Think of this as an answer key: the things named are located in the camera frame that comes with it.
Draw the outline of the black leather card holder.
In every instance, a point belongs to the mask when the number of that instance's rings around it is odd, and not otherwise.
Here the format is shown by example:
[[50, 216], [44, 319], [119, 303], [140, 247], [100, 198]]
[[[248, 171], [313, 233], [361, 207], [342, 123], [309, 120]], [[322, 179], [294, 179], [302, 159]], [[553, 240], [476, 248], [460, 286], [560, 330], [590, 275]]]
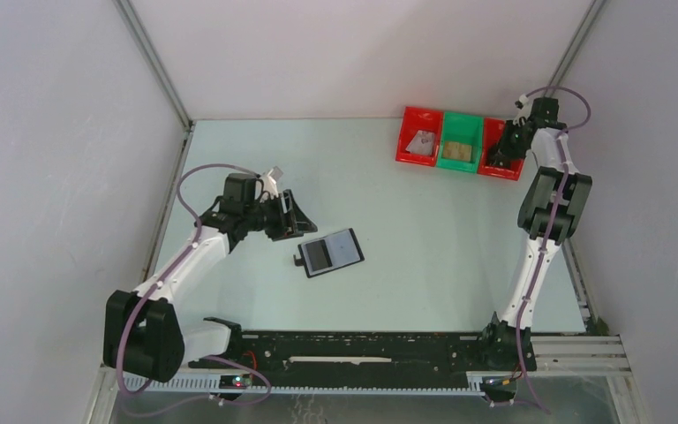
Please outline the black leather card holder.
[[[332, 266], [328, 269], [323, 269], [322, 271], [312, 272], [309, 263], [305, 258], [305, 245], [319, 239], [324, 239], [328, 245]], [[302, 268], [305, 271], [307, 278], [322, 276], [329, 272], [334, 272], [358, 264], [364, 260], [364, 253], [358, 242], [356, 232], [352, 228], [336, 231], [321, 238], [300, 243], [298, 245], [298, 253], [293, 256], [294, 265], [298, 268]]]

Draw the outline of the thin white credit card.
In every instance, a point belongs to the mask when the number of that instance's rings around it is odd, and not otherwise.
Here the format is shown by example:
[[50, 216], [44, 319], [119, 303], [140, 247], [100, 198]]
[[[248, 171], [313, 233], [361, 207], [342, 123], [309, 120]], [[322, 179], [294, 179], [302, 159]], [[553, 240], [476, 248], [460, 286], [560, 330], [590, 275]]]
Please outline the thin white credit card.
[[432, 151], [434, 138], [428, 132], [417, 132], [407, 145], [405, 151], [413, 155], [429, 156]]

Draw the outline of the orange card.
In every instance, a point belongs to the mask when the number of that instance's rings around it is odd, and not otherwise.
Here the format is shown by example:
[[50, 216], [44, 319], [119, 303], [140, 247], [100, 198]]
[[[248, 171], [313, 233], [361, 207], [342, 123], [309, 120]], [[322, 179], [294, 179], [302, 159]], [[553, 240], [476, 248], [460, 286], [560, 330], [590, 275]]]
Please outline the orange card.
[[455, 141], [445, 141], [443, 146], [443, 155], [442, 157], [449, 160], [462, 161], [462, 148], [461, 144]]

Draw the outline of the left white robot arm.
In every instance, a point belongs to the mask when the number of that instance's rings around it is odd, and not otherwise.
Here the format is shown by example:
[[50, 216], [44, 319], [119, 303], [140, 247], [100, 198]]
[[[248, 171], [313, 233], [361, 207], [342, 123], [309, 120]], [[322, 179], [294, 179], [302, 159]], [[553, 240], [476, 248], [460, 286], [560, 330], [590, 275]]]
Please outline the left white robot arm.
[[239, 327], [207, 318], [184, 327], [177, 304], [204, 282], [214, 265], [252, 232], [273, 241], [298, 238], [317, 230], [299, 208], [291, 190], [277, 186], [282, 172], [229, 174], [222, 194], [194, 216], [194, 229], [176, 255], [133, 291], [115, 291], [105, 308], [102, 362], [118, 376], [131, 373], [150, 382], [168, 382], [178, 369], [210, 356], [221, 367], [234, 367], [244, 356], [233, 337]]

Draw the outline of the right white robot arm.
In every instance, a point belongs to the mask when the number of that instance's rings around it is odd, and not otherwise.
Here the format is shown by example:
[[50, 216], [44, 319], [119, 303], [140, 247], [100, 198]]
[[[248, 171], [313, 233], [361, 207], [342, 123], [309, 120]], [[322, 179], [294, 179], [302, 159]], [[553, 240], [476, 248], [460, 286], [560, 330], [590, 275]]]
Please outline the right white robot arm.
[[509, 165], [533, 155], [537, 171], [517, 214], [525, 245], [512, 293], [478, 339], [479, 360], [499, 371], [524, 368], [546, 272], [575, 233], [592, 187], [591, 177], [581, 173], [572, 160], [570, 128], [558, 118], [558, 100], [521, 95], [516, 107], [517, 115], [506, 122], [502, 136], [489, 150], [489, 162]]

